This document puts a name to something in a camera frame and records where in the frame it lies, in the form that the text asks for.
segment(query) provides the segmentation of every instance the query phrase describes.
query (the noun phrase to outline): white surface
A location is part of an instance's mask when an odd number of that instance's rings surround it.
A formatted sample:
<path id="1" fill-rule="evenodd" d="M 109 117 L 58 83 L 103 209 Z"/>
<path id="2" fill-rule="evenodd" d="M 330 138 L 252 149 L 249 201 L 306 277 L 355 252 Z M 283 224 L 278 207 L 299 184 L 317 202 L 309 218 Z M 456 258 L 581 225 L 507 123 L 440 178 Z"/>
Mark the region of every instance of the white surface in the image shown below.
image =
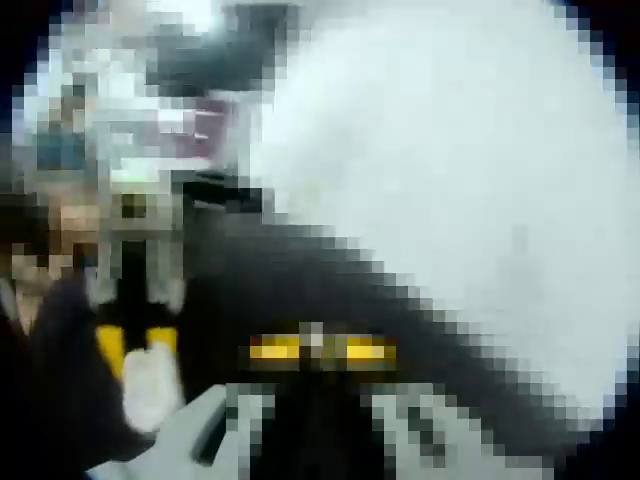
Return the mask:
<path id="1" fill-rule="evenodd" d="M 164 343 L 129 352 L 124 359 L 123 406 L 127 424 L 150 434 L 184 404 L 176 359 Z"/>
<path id="2" fill-rule="evenodd" d="M 241 167 L 597 418 L 640 318 L 638 159 L 598 59 L 538 0 L 350 6 L 276 71 Z"/>

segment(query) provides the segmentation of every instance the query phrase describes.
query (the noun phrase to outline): yellow light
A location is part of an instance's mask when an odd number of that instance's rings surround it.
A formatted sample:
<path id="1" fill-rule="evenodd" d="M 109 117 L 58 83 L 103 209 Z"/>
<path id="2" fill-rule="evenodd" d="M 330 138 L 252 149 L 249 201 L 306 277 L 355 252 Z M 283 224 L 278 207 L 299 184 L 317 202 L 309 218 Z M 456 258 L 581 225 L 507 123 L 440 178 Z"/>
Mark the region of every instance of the yellow light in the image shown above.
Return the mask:
<path id="1" fill-rule="evenodd" d="M 264 337 L 249 347 L 253 360 L 297 360 L 300 358 L 300 338 L 295 335 Z"/>
<path id="2" fill-rule="evenodd" d="M 371 337 L 347 339 L 348 361 L 384 361 L 395 358 L 395 348 Z"/>

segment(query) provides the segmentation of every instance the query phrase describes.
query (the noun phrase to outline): yellow stripe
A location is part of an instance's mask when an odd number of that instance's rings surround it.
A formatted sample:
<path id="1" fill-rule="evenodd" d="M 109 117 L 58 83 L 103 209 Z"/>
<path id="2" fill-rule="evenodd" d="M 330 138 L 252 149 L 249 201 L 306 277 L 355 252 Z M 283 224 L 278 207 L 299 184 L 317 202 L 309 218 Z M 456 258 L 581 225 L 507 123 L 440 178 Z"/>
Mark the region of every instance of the yellow stripe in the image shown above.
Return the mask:
<path id="1" fill-rule="evenodd" d="M 96 328 L 96 338 L 102 357 L 111 368 L 111 373 L 118 380 L 122 379 L 124 367 L 124 343 L 122 328 L 102 325 Z"/>
<path id="2" fill-rule="evenodd" d="M 173 327 L 157 327 L 147 330 L 147 345 L 151 347 L 154 343 L 164 343 L 175 355 L 178 351 L 178 332 Z"/>

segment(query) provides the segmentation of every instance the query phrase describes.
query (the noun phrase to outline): yellow part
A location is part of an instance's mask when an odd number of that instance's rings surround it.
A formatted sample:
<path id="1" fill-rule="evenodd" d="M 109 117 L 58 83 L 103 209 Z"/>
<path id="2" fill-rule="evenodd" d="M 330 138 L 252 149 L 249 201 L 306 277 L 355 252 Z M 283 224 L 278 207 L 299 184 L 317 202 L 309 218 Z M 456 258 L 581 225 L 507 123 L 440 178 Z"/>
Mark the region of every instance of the yellow part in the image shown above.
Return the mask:
<path id="1" fill-rule="evenodd" d="M 156 327 L 147 330 L 147 345 L 151 347 L 154 343 L 164 343 L 174 353 L 178 351 L 178 332 L 173 327 Z"/>
<path id="2" fill-rule="evenodd" d="M 249 347 L 253 360 L 297 360 L 300 358 L 300 338 L 297 335 L 263 337 Z"/>
<path id="3" fill-rule="evenodd" d="M 109 364 L 113 376 L 120 380 L 125 356 L 122 328 L 101 325 L 96 328 L 96 337 L 102 357 Z"/>
<path id="4" fill-rule="evenodd" d="M 371 361 L 393 360 L 395 348 L 375 341 L 371 337 L 350 337 L 347 339 L 347 360 Z"/>

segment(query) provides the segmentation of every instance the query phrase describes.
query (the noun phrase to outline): gray plastic part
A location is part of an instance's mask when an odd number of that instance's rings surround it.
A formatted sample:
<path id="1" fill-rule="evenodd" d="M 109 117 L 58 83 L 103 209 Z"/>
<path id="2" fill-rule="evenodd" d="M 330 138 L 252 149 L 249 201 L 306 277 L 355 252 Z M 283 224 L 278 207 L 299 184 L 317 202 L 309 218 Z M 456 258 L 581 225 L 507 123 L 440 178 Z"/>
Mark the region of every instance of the gray plastic part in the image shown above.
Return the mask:
<path id="1" fill-rule="evenodd" d="M 237 406 L 237 422 L 227 420 L 227 433 L 210 466 L 198 463 L 194 450 L 222 420 L 225 403 Z M 240 393 L 239 386 L 214 386 L 169 418 L 155 445 L 127 463 L 108 462 L 88 473 L 96 480 L 199 480 L 248 478 L 252 443 L 259 442 L 263 412 L 272 397 Z"/>
<path id="2" fill-rule="evenodd" d="M 195 461 L 193 452 L 223 418 L 227 406 L 237 407 L 237 423 L 227 420 L 227 433 L 211 466 Z M 156 444 L 128 463 L 109 462 L 88 473 L 96 480 L 248 479 L 250 455 L 261 443 L 262 420 L 272 413 L 274 397 L 265 386 L 215 386 L 167 420 Z M 458 478 L 473 480 L 544 480 L 552 472 L 534 458 L 506 459 L 490 443 L 490 436 L 464 412 L 434 395 L 428 385 L 395 385 L 362 396 L 374 428 L 383 429 L 385 450 L 395 464 L 397 478 Z M 442 464 L 420 451 L 417 435 L 403 414 L 420 408 L 445 442 Z"/>

